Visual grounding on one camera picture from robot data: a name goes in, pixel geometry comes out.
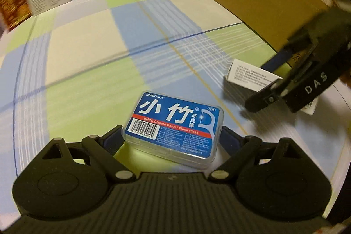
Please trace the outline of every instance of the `blue line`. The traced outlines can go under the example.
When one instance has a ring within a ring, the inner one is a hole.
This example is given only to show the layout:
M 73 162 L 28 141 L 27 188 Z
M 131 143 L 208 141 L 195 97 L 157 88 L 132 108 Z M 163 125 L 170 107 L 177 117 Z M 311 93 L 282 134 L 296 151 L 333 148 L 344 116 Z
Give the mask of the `blue line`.
M 24 100 L 26 100 L 26 99 L 28 99 L 28 98 L 34 96 L 34 95 L 37 95 L 38 93 L 40 93 L 40 92 L 46 90 L 46 89 L 49 88 L 49 87 L 55 86 L 55 85 L 57 85 L 57 84 L 59 84 L 59 83 L 62 83 L 62 82 L 64 82 L 64 81 L 66 81 L 66 80 L 70 80 L 70 79 L 72 79 L 72 78 L 74 78 L 74 77 L 76 77 L 76 76 L 82 75 L 82 74 L 84 74 L 84 73 L 87 73 L 87 72 L 92 71 L 92 70 L 94 70 L 94 69 L 97 69 L 97 68 L 99 68 L 99 67 L 102 67 L 102 66 L 105 66 L 105 65 L 107 65 L 107 64 L 113 63 L 113 62 L 115 62 L 115 61 L 117 61 L 117 60 L 124 59 L 124 58 L 129 57 L 129 56 L 134 56 L 134 55 L 140 54 L 140 53 L 145 52 L 145 51 L 150 51 L 150 50 L 152 50 L 152 49 L 154 49 L 154 48 L 158 48 L 158 47 L 161 47 L 161 46 L 164 46 L 164 45 L 167 45 L 167 44 L 171 44 L 171 43 L 176 42 L 176 41 L 184 40 L 184 39 L 187 39 L 187 38 L 190 38 L 190 37 L 194 37 L 194 36 L 201 35 L 201 34 L 204 34 L 204 33 L 207 33 L 207 32 L 215 31 L 215 30 L 219 30 L 219 29 L 223 29 L 223 28 L 227 28 L 227 27 L 231 27 L 231 26 L 236 26 L 236 25 L 238 25 L 238 24 L 243 24 L 243 22 L 235 23 L 235 24 L 230 24 L 230 25 L 226 25 L 226 26 L 219 27 L 219 28 L 210 29 L 210 30 L 207 30 L 207 31 L 198 32 L 198 33 L 195 33 L 195 34 L 191 34 L 191 35 L 188 35 L 188 36 L 184 36 L 184 37 L 181 37 L 181 38 L 177 38 L 177 39 L 171 40 L 171 41 L 169 41 L 169 42 L 160 43 L 160 44 L 154 45 L 154 46 L 152 46 L 152 47 L 148 47 L 148 48 L 145 48 L 145 49 L 137 50 L 137 51 L 131 52 L 131 53 L 127 54 L 127 55 L 121 56 L 121 57 L 116 58 L 116 59 L 109 60 L 109 61 L 104 62 L 104 63 L 102 63 L 102 64 L 99 64 L 99 65 L 93 66 L 93 67 L 91 67 L 91 68 L 88 68 L 88 69 L 86 69 L 86 70 L 84 70 L 84 71 L 75 73 L 74 75 L 71 75 L 71 76 L 69 76 L 69 77 L 66 77 L 66 78 L 64 78 L 64 79 L 62 79 L 62 80 L 58 80 L 57 82 L 51 83 L 51 84 L 49 84 L 49 85 L 47 85 L 47 86 L 43 85 L 43 86 L 41 86 L 41 87 L 39 87 L 39 88 L 37 88 L 37 89 L 35 89 L 35 90 L 33 90 L 33 91 L 31 91 L 31 92 L 25 94 L 25 95 L 22 95 L 22 96 L 18 97 L 17 100 L 15 99 L 15 96 L 14 96 L 14 101 L 13 101 L 13 102 L 10 102 L 10 103 L 8 103 L 8 104 L 6 104 L 6 105 L 0 107 L 0 113 L 3 112 L 4 110 L 8 109 L 8 108 L 12 105 L 12 103 L 15 105 L 15 103 L 24 101 Z
M 15 90 L 14 90 L 14 93 L 13 93 L 12 136 L 13 136 L 13 157 L 14 157 L 14 160 L 15 160 L 16 177 L 18 177 L 17 163 L 16 163 L 16 152 L 15 152 L 15 107 L 16 107 L 17 85 L 18 85 L 18 79 L 19 79 L 19 76 L 20 76 L 22 62 L 23 62 L 24 55 L 25 55 L 26 50 L 27 50 L 27 44 L 28 44 L 28 41 L 30 39 L 30 36 L 32 35 L 32 32 L 33 32 L 35 24 L 36 24 L 36 18 L 34 19 L 33 26 L 32 26 L 32 28 L 31 28 L 31 30 L 29 32 L 26 44 L 24 45 L 24 48 L 23 48 L 23 53 L 22 53 L 22 56 L 21 56 L 21 59 L 20 59 L 19 65 L 18 65 L 18 71 L 17 71 L 17 76 L 16 76 L 16 82 L 15 82 Z

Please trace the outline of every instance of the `yellow line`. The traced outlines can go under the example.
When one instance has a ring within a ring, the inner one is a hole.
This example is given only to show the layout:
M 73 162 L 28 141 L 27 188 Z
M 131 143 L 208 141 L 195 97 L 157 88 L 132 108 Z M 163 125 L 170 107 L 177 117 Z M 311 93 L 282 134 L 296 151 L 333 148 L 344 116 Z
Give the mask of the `yellow line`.
M 167 42 L 170 42 L 168 36 L 166 35 L 166 33 L 164 33 L 164 31 L 162 30 L 162 28 L 155 23 L 155 21 L 152 19 L 152 17 L 148 14 L 147 11 L 145 11 L 145 9 L 143 8 L 143 6 L 140 4 L 140 2 L 138 0 L 137 4 L 140 6 L 141 10 L 145 13 L 145 15 L 150 19 L 150 21 L 155 25 L 155 27 L 162 33 L 162 35 L 165 37 Z M 248 133 L 246 132 L 246 130 L 243 128 L 243 126 L 241 126 L 240 122 L 235 118 L 235 116 L 233 115 L 233 113 L 229 110 L 229 108 L 227 108 L 227 106 L 224 104 L 224 102 L 213 92 L 213 90 L 211 89 L 211 87 L 201 78 L 201 76 L 198 74 L 198 72 L 196 72 L 194 70 L 194 68 L 189 64 L 189 62 L 183 57 L 183 55 L 176 49 L 176 47 L 174 47 L 172 44 L 169 44 L 169 46 L 174 50 L 175 53 L 177 53 L 177 55 L 183 60 L 183 62 L 187 65 L 187 67 L 193 72 L 193 74 L 200 80 L 200 82 L 208 89 L 208 91 L 213 95 L 213 97 L 219 102 L 219 105 L 228 113 L 228 115 L 230 116 L 231 119 L 233 119 L 233 121 L 239 126 L 239 128 L 242 130 L 242 132 L 245 135 L 248 135 Z

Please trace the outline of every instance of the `tablecloth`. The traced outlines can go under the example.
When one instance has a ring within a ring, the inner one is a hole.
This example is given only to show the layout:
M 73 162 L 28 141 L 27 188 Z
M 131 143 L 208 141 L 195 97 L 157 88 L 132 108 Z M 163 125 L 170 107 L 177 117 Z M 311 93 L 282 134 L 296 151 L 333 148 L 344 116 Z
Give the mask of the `tablecloth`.
M 340 82 L 313 116 L 283 103 L 251 114 L 251 92 L 224 80 L 234 58 L 261 65 L 275 51 L 213 0 L 73 0 L 0 40 L 0 228 L 19 213 L 12 183 L 53 137 L 80 141 L 125 124 L 143 91 L 219 105 L 224 125 L 264 141 L 293 138 L 333 185 L 350 163 L 351 96 Z M 124 144 L 115 157 L 140 171 L 194 171 Z M 219 147 L 205 173 L 228 154 Z

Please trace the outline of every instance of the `logo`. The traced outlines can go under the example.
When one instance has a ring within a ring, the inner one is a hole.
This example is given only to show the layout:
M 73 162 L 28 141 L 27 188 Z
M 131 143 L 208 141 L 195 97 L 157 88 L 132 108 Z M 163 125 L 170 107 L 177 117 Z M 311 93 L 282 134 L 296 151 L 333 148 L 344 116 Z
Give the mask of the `logo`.
M 313 87 L 315 87 L 315 89 L 317 89 L 318 86 L 321 85 L 320 82 L 325 82 L 327 80 L 327 75 L 324 72 L 321 72 L 321 74 L 319 75 L 321 80 L 313 80 L 313 84 L 310 86 L 306 86 L 305 90 L 308 94 L 310 94 L 311 92 L 313 92 Z

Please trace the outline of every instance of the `blue label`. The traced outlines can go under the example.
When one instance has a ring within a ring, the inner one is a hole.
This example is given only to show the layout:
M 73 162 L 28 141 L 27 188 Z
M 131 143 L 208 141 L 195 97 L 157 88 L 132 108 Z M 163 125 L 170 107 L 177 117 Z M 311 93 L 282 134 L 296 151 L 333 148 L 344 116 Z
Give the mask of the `blue label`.
M 208 158 L 219 116 L 218 107 L 146 92 L 138 102 L 125 134 Z

